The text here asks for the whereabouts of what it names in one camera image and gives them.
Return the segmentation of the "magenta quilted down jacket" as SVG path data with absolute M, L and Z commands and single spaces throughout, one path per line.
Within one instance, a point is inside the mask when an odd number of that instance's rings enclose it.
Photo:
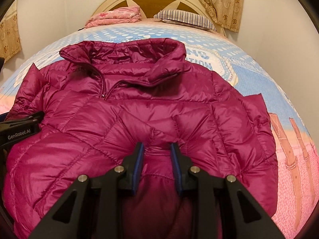
M 243 96 L 219 74 L 186 60 L 169 38 L 85 41 L 61 60 L 32 65 L 8 119 L 43 112 L 40 132 L 7 158 L 3 203 L 18 238 L 81 174 L 96 177 L 144 144 L 137 193 L 123 206 L 126 238 L 183 238 L 191 204 L 176 192 L 170 145 L 218 177 L 235 175 L 273 216 L 278 166 L 270 117 L 260 94 Z

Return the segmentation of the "blue pink printed bedspread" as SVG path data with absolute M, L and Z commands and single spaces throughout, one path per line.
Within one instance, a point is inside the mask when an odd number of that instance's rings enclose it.
M 294 238 L 318 207 L 318 154 L 301 118 L 275 81 L 249 55 L 214 33 L 159 22 L 124 23 L 76 31 L 30 57 L 1 88 L 1 112 L 9 113 L 34 65 L 61 60 L 64 47 L 80 42 L 126 43 L 169 38 L 185 46 L 186 60 L 219 74 L 241 95 L 260 94 L 270 117 L 278 166 L 277 208 L 270 216 L 285 238 Z

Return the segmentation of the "beige patterned left curtain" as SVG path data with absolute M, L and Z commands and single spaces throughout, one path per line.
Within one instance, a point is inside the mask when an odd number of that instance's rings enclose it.
M 0 53 L 4 62 L 7 62 L 22 50 L 18 31 L 17 0 L 12 3 L 1 20 L 0 32 Z

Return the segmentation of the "pink folded blanket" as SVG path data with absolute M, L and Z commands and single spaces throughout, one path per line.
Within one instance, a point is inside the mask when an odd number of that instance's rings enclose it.
M 121 23 L 135 23 L 142 20 L 139 6 L 121 7 L 115 10 L 101 12 L 90 17 L 85 28 L 91 28 L 101 25 L 114 25 Z

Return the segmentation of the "cream wooden headboard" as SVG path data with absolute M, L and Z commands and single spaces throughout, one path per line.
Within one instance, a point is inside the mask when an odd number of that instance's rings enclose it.
M 93 15 L 115 10 L 121 7 L 132 7 L 139 6 L 140 12 L 142 15 L 142 20 L 140 22 L 162 22 L 170 23 L 181 26 L 190 26 L 197 29 L 201 29 L 196 26 L 187 25 L 179 22 L 166 21 L 161 19 L 154 18 L 154 15 L 160 12 L 161 10 L 183 10 L 187 12 L 192 12 L 199 14 L 208 18 L 216 27 L 217 31 L 206 30 L 212 33 L 218 33 L 222 36 L 225 36 L 225 31 L 223 27 L 213 22 L 212 18 L 206 12 L 204 6 L 200 3 L 199 0 L 106 0 Z

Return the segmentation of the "striped pillow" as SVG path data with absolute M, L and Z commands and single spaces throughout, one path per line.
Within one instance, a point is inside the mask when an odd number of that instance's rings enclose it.
M 154 18 L 192 25 L 201 29 L 217 31 L 215 25 L 205 16 L 183 10 L 161 10 L 154 15 Z

